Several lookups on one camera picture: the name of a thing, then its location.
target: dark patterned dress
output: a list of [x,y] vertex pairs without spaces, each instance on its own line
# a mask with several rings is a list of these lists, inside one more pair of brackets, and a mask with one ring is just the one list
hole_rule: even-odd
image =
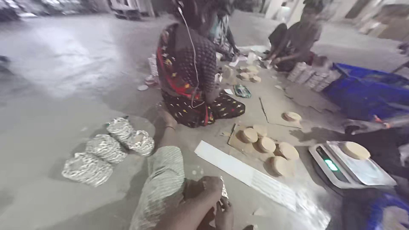
[[245,105],[224,92],[212,104],[205,102],[205,92],[212,92],[216,87],[216,51],[212,42],[191,29],[199,79],[199,87],[195,91],[198,81],[193,64],[193,48],[187,45],[176,51],[175,32],[178,26],[184,25],[173,24],[163,30],[157,48],[156,62],[162,96],[170,113],[179,124],[191,128],[244,114]]

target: striped cloth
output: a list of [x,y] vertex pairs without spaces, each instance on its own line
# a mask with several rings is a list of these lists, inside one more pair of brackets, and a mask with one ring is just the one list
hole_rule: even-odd
[[184,170],[182,152],[176,146],[164,146],[148,158],[149,177],[142,188],[130,230],[149,230],[166,211],[183,199]]

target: person's hand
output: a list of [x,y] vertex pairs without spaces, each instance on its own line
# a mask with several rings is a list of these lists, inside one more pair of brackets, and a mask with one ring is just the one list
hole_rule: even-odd
[[165,103],[159,103],[159,113],[162,116],[163,120],[166,123],[166,126],[170,126],[172,128],[175,128],[178,122],[173,118],[173,116],[170,114],[168,108],[166,107]]
[[273,60],[274,58],[276,58],[277,55],[273,54],[270,56],[270,54],[267,54],[265,56],[265,58],[263,58],[263,61],[267,61],[267,60]]
[[216,217],[214,219],[216,230],[232,230],[234,223],[233,207],[224,196],[222,196],[220,201],[222,202],[223,207],[221,206],[220,202],[217,202]]
[[240,55],[240,50],[239,49],[237,49],[237,47],[234,47],[233,48],[233,52],[235,53],[235,55]]
[[222,196],[223,181],[216,176],[204,176],[199,180],[203,183],[203,188],[211,193],[217,193]]
[[270,65],[274,66],[274,65],[277,65],[280,62],[281,62],[281,58],[276,58],[276,59],[273,59],[271,61]]

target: round wooden disc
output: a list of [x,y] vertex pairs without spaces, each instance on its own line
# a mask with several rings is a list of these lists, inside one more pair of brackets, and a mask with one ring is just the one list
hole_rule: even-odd
[[347,141],[341,148],[346,155],[357,160],[366,160],[371,156],[365,147],[355,142]]
[[260,78],[259,76],[253,76],[250,80],[251,80],[252,82],[254,82],[254,83],[259,83],[259,82],[261,82],[261,78]]
[[300,154],[294,148],[294,146],[290,145],[287,142],[281,142],[279,144],[280,154],[285,157],[287,160],[296,160],[300,158]]
[[258,73],[258,68],[256,66],[254,66],[254,65],[247,66],[247,71],[251,72],[251,73],[254,73],[254,74],[257,74]]
[[243,81],[248,81],[250,80],[250,76],[248,73],[240,73],[240,79],[242,79]]
[[264,125],[255,124],[253,125],[253,129],[257,132],[259,137],[267,136],[267,128]]
[[246,143],[254,143],[258,140],[257,132],[252,128],[243,130],[242,137]]
[[258,146],[266,153],[272,153],[276,150],[276,143],[268,137],[261,137],[258,139]]
[[301,121],[301,116],[298,113],[294,112],[285,112],[284,116],[287,118],[288,121],[294,122],[294,121]]
[[280,176],[291,176],[292,168],[289,162],[281,156],[274,157],[272,161],[272,167],[276,173]]

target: person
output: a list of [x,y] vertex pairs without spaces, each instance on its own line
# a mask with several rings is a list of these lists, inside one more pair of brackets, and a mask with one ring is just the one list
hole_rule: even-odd
[[215,47],[198,33],[202,20],[195,1],[181,2],[183,18],[179,13],[176,15],[188,27],[175,23],[163,30],[156,55],[167,108],[178,123],[191,128],[244,114],[245,105],[222,91],[216,75]]
[[183,157],[175,129],[177,122],[165,106],[161,114],[166,128],[157,151],[148,158],[150,173],[142,188],[130,230],[210,229],[232,230],[231,203],[222,197],[219,177],[204,176],[199,181],[185,181]]
[[200,28],[200,33],[214,43],[216,52],[221,53],[221,61],[233,61],[240,54],[229,27],[229,16],[234,11],[229,0],[208,1],[200,14],[202,21],[207,21]]
[[264,60],[271,60],[271,65],[278,71],[291,71],[298,62],[311,59],[310,49],[319,40],[322,25],[318,17],[323,10],[320,1],[305,0],[301,20],[289,29],[281,23],[268,37],[271,50]]

